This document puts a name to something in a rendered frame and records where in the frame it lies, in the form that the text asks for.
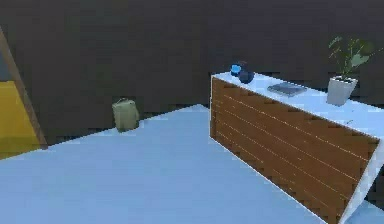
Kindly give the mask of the dark blue round vase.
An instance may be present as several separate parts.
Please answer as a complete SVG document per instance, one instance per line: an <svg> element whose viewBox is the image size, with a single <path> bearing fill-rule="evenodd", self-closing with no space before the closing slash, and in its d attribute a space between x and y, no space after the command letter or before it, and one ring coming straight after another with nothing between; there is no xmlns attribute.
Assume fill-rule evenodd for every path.
<svg viewBox="0 0 384 224"><path fill-rule="evenodd" d="M238 74L238 78L241 83L248 84L254 78L254 73L248 69L248 63L245 61L239 62L240 72Z"/></svg>

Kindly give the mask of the olive green bin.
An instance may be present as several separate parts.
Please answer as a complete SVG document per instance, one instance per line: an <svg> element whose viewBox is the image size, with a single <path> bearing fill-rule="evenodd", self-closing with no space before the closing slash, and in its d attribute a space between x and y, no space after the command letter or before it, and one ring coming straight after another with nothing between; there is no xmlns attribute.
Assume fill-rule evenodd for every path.
<svg viewBox="0 0 384 224"><path fill-rule="evenodd" d="M121 98L112 105L112 109L115 125L119 132L139 127L139 112L133 100Z"/></svg>

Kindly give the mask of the brown wooden white-topped counter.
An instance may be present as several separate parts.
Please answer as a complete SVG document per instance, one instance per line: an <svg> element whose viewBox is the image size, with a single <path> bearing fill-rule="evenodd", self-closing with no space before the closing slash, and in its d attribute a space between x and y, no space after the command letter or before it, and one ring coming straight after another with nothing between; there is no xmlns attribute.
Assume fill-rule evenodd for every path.
<svg viewBox="0 0 384 224"><path fill-rule="evenodd" d="M333 106L313 89L282 96L277 82L212 76L210 136L326 224L347 224L384 165L384 109Z"/></svg>

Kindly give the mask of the dark grey flat book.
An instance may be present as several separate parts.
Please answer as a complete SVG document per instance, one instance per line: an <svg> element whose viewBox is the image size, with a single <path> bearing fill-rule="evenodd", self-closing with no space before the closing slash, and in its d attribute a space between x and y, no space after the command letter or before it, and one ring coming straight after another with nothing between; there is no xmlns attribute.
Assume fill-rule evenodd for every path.
<svg viewBox="0 0 384 224"><path fill-rule="evenodd" d="M293 84L293 83L289 83L289 82L282 82L279 84L269 86L267 90L283 96L293 97L305 92L307 88L300 85Z"/></svg>

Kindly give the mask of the green plant in white pot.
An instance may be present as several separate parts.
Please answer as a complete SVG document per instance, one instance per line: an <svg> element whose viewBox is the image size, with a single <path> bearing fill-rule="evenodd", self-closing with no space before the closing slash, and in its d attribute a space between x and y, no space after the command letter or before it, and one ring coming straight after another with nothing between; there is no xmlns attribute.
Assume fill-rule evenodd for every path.
<svg viewBox="0 0 384 224"><path fill-rule="evenodd" d="M382 52L384 47L375 49L370 41L360 38L343 38L336 36L328 44L329 59L337 65L335 76L328 82L328 104L342 106L350 98L358 79L356 71L366 64L375 54Z"/></svg>

